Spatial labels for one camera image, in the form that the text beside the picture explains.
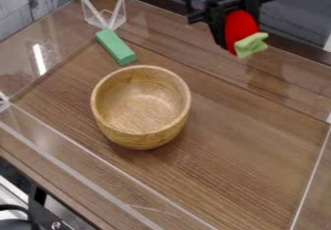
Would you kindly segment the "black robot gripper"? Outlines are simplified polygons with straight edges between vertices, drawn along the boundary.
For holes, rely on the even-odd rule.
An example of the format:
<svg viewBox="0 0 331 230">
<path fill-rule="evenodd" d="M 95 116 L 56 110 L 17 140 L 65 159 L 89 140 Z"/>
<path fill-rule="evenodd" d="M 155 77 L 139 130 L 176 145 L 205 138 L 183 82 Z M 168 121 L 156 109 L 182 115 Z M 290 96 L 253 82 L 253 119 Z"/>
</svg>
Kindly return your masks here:
<svg viewBox="0 0 331 230">
<path fill-rule="evenodd" d="M 214 42 L 225 49 L 226 13 L 233 10 L 245 10 L 254 20 L 258 20 L 260 7 L 272 1 L 274 0 L 183 0 L 186 19 L 189 23 L 206 20 Z"/>
</svg>

